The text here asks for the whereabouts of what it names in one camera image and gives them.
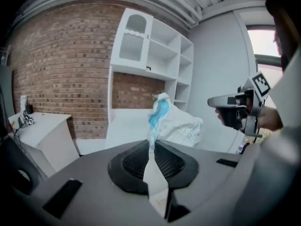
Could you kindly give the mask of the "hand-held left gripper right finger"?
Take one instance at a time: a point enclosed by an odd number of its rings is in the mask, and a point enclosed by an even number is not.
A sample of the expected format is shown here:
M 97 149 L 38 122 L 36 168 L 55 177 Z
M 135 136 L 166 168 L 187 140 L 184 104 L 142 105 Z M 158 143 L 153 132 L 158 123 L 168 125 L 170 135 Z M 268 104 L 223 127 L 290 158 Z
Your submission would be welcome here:
M 188 187 L 198 174 L 196 159 L 162 141 L 155 142 L 154 156 L 170 189 Z

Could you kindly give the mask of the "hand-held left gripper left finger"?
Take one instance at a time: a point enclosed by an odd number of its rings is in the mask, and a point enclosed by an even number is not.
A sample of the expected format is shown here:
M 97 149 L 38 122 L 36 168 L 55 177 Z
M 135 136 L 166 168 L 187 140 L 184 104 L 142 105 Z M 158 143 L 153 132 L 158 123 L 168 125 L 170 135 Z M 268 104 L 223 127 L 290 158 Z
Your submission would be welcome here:
M 144 140 L 117 154 L 108 164 L 112 182 L 122 191 L 132 194 L 148 194 L 148 185 L 143 181 L 149 162 L 149 142 Z

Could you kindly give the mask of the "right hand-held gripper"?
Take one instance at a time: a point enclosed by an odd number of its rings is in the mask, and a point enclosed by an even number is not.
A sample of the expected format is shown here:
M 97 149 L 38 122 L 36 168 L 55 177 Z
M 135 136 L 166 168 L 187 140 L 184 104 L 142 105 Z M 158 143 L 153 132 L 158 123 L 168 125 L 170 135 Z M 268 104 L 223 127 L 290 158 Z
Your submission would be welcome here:
M 258 117 L 269 95 L 270 85 L 261 71 L 247 78 L 237 93 L 212 97 L 210 107 L 219 108 L 226 127 L 239 130 L 246 136 L 259 137 Z

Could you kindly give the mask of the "person's right hand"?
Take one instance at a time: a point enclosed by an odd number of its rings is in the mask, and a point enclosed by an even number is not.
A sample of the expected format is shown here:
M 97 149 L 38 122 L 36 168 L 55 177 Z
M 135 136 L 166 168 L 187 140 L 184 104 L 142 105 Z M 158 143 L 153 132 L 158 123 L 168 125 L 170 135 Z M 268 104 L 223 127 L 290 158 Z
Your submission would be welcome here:
M 225 124 L 224 124 L 224 119 L 223 119 L 223 117 L 222 117 L 221 112 L 220 112 L 218 109 L 215 109 L 215 113 L 217 113 L 217 117 L 218 117 L 218 119 L 221 121 L 221 123 L 222 123 L 223 125 L 225 125 Z

